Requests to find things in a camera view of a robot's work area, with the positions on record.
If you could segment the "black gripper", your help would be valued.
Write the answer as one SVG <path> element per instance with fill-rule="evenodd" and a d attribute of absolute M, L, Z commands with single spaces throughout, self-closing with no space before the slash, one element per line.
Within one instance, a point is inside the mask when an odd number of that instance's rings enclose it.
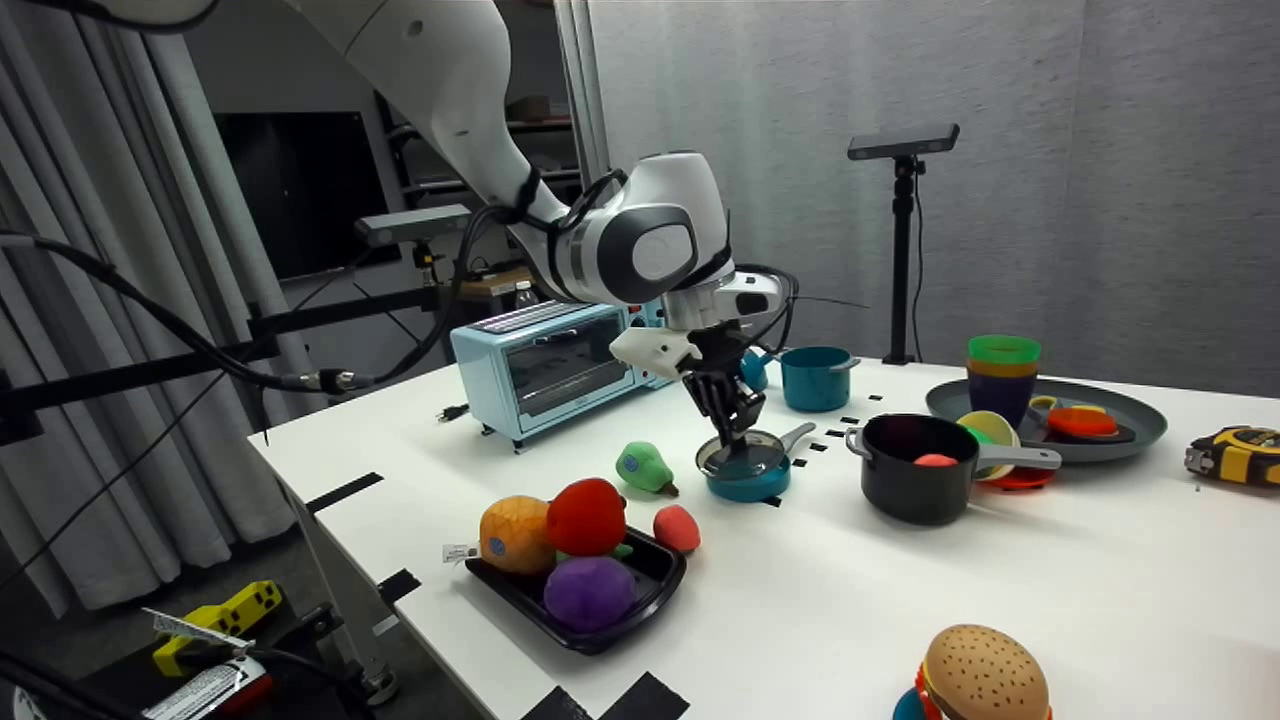
<path fill-rule="evenodd" d="M 742 352 L 747 347 L 747 336 L 736 320 L 729 320 L 721 330 L 692 334 L 692 343 L 701 347 L 701 360 L 692 363 L 686 387 L 711 429 L 724 429 L 724 416 L 731 416 L 729 446 L 736 449 L 747 442 L 763 408 L 763 396 L 742 382 Z"/>

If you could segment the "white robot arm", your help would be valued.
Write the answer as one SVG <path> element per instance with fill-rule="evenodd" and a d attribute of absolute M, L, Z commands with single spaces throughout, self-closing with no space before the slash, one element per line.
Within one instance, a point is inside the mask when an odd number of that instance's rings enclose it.
<path fill-rule="evenodd" d="M 519 246 L 537 285 L 575 306 L 659 306 L 659 330 L 623 330 L 611 358 L 680 382 L 724 446 L 760 416 L 742 375 L 747 326 L 786 294 L 736 262 L 729 205 L 697 147 L 651 154 L 603 193 L 566 197 L 515 136 L 512 28 L 499 0 L 279 0 L 311 28 Z"/>

